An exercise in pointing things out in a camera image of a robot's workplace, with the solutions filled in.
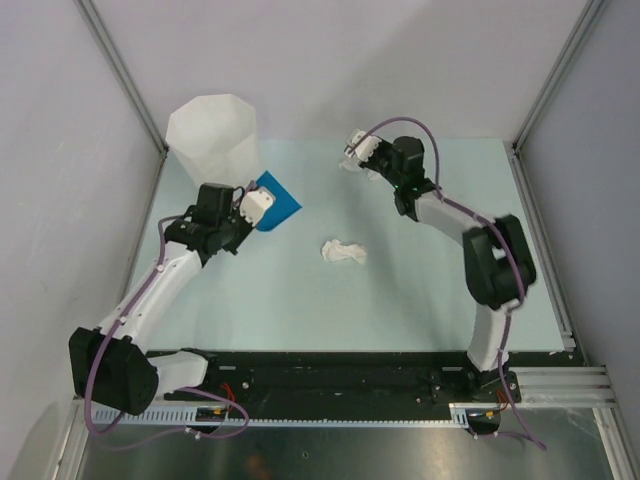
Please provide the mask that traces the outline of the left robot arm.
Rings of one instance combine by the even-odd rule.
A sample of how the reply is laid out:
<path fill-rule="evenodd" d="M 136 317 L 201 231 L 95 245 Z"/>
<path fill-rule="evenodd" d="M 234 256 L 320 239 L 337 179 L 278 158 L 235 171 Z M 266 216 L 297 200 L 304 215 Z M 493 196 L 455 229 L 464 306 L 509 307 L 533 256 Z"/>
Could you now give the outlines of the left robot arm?
<path fill-rule="evenodd" d="M 274 204 L 263 187 L 205 183 L 183 214 L 159 221 L 159 252 L 148 272 L 98 326 L 79 327 L 69 340 L 75 392 L 87 407 L 139 415 L 158 395 L 187 388 L 207 400 L 219 392 L 221 376 L 205 354 L 186 348 L 150 358 L 150 341 L 187 284 L 216 254 L 236 253 Z"/>

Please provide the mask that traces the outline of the blue plastic dustpan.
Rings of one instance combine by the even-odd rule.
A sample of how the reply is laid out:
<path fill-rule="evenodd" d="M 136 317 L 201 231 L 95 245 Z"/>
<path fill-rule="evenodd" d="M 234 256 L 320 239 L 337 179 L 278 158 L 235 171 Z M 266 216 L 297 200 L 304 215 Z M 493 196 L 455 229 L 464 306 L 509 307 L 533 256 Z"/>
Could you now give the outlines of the blue plastic dustpan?
<path fill-rule="evenodd" d="M 256 184 L 268 190 L 275 198 L 274 204 L 256 226 L 259 232 L 274 230 L 302 208 L 294 196 L 269 171 L 265 171 L 256 180 Z"/>

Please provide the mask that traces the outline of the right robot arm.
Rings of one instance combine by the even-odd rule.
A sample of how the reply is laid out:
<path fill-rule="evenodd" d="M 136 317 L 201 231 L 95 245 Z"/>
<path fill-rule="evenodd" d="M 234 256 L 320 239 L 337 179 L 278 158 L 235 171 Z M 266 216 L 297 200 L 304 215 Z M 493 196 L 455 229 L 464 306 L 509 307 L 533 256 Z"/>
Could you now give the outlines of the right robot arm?
<path fill-rule="evenodd" d="M 506 317 L 537 280 L 520 219 L 482 215 L 436 189 L 426 177 L 421 140 L 402 136 L 389 143 L 377 136 L 355 148 L 359 165 L 380 174 L 394 188 L 398 213 L 436 228 L 462 247 L 467 289 L 476 317 L 467 357 L 474 366 L 461 376 L 463 393 L 484 401 L 497 389 L 492 372 L 507 361 Z"/>

